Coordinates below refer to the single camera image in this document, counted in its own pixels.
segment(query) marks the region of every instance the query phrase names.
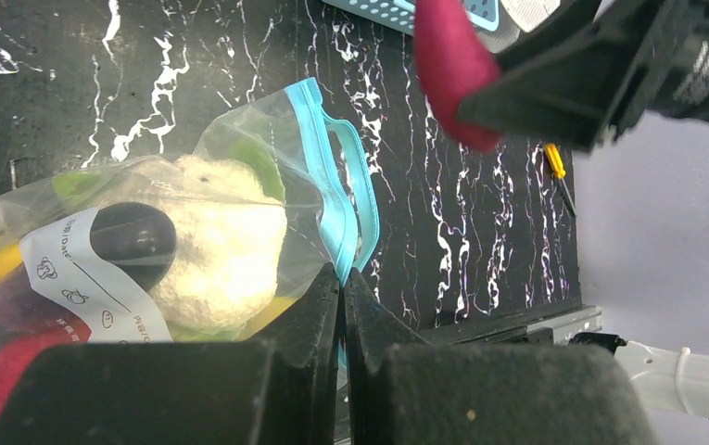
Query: blue basket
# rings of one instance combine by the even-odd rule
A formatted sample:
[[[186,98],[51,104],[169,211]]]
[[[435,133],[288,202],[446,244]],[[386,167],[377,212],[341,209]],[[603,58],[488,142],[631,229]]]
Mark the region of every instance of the blue basket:
[[[393,30],[414,33],[416,0],[323,0],[354,15],[382,24]],[[476,28],[494,32],[499,28],[499,0],[463,0],[469,20]]]

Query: blue bag handle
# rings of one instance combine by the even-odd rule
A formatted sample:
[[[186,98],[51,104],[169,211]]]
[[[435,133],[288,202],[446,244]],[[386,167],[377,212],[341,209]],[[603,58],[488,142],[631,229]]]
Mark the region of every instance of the blue bag handle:
[[[378,243],[378,208],[365,152],[354,126],[330,118],[323,110],[322,92],[314,78],[289,85],[284,91],[297,116],[310,178],[322,194],[324,211],[319,231],[342,286],[351,267],[361,270]],[[340,182],[328,132],[336,135],[346,158],[357,211]]]
[[[354,258],[354,267],[362,270],[371,260],[378,244],[380,222],[376,195],[373,191],[368,159],[362,147],[360,134],[349,121],[333,119],[324,112],[327,129],[337,136],[346,159],[348,176],[351,179],[351,195],[357,204],[357,219],[360,223],[359,255]]]

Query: white plush toy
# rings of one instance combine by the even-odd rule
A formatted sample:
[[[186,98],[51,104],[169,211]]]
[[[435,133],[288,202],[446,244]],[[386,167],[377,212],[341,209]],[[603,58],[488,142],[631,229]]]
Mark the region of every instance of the white plush toy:
[[[149,295],[166,320],[204,334],[236,331],[266,308],[277,288],[287,221],[238,160],[148,158],[97,205],[141,202],[165,212],[177,232],[166,276]]]

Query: table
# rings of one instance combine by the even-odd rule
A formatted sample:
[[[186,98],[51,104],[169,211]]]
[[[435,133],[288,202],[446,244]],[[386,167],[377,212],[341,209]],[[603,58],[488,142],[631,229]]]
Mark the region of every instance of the table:
[[[310,76],[361,132],[382,218],[364,273],[406,324],[581,305],[575,220],[540,142],[462,149],[424,102],[411,38],[321,0],[0,0],[0,193],[12,159],[25,184],[187,151],[226,110]]]

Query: printed label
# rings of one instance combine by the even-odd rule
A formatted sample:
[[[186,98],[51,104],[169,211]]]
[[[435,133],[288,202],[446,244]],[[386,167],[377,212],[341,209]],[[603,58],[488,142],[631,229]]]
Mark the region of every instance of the printed label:
[[[21,239],[32,289],[82,319],[91,331],[90,342],[171,342],[155,301],[92,250],[90,231],[97,212],[80,211]]]

